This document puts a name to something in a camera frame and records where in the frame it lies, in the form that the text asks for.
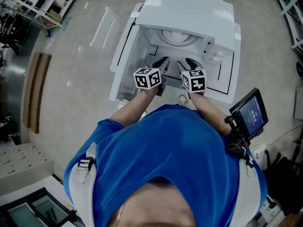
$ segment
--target glass panel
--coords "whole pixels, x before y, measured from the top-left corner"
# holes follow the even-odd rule
[[[73,224],[77,227],[85,227],[84,224],[82,224],[80,221],[76,220],[75,222],[73,222]]]
[[[55,204],[48,196],[44,196],[34,201],[33,206],[45,219],[55,224],[58,224],[62,219],[68,216],[68,214]]]
[[[0,213],[0,226],[1,227],[9,227],[9,224],[7,223],[4,216]]]
[[[33,215],[26,204],[11,209],[8,213],[19,227],[44,227],[40,220]]]

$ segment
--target wooden board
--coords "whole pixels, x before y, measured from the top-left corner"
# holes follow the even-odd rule
[[[42,54],[35,53],[27,77],[27,85],[26,85],[25,97],[24,97],[24,110],[23,110],[23,123],[27,128],[30,127],[31,102],[33,98],[35,80],[41,59],[42,59]]]
[[[30,114],[30,128],[35,134],[39,133],[40,107],[44,82],[52,56],[43,54],[37,71]]]

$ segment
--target necklace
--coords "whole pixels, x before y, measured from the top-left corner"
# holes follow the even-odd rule
[[[125,201],[122,203],[122,205],[121,205],[121,207],[120,207],[120,210],[119,210],[119,212],[118,212],[117,219],[116,219],[115,224],[114,224],[114,226],[113,226],[113,227],[116,227],[116,226],[118,225],[119,220],[120,220],[120,218],[121,218],[121,214],[122,214],[122,211],[123,211],[124,205],[125,205]]]

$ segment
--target floor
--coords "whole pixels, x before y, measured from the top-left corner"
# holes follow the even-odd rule
[[[40,30],[36,27],[29,27],[28,34],[22,45],[17,44],[19,48],[22,48],[19,56],[16,56],[10,48],[4,49],[3,51],[3,57],[5,58],[1,71],[2,96],[5,99],[2,103],[3,116],[5,117],[10,113],[16,122],[17,136],[12,137],[16,145],[21,143],[20,112],[25,74],[39,32]]]
[[[48,69],[40,116],[40,133],[31,132],[32,141],[54,160],[55,173],[62,177],[76,151],[94,130],[97,122],[118,108],[108,100],[114,74],[109,70],[114,50],[101,53],[89,47],[105,7],[109,6],[126,24],[134,6],[144,0],[76,0],[66,30],[58,30],[51,39],[38,38],[38,50],[53,55]],[[253,87],[260,89],[269,123],[264,133],[252,141],[271,144],[287,131],[301,125],[292,118],[295,88],[302,84],[297,76],[296,54],[277,0],[224,0],[234,5],[235,20],[241,26],[241,64],[234,102]],[[174,104],[178,95],[152,102],[148,111],[163,103]],[[214,101],[224,112],[231,105]],[[294,130],[270,146],[291,156],[300,129]]]

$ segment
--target black window frame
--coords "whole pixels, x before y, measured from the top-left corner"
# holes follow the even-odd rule
[[[44,218],[44,216],[34,207],[33,202],[35,202],[36,200],[47,196],[49,197],[55,204],[58,205],[59,208],[61,208],[64,212],[66,212],[68,215],[62,219],[58,224],[54,224],[53,222],[50,222],[49,220],[47,220],[46,218]],[[63,204],[61,204],[54,196],[52,196],[47,190],[46,188],[41,188],[25,197],[22,197],[20,199],[17,199],[13,202],[7,203],[5,205],[0,206],[0,213],[4,216],[4,218],[6,219],[7,223],[9,226],[12,227],[18,227],[14,220],[10,217],[8,211],[12,208],[18,207],[21,204],[27,204],[28,207],[30,208],[30,210],[33,213],[33,215],[39,219],[41,219],[41,221],[48,227],[60,227],[62,225],[64,225],[67,221],[70,221],[71,223],[74,223],[76,221],[80,222],[83,224],[83,221],[81,220],[81,218],[79,218],[76,215],[76,210],[69,210],[68,208],[66,208]]]

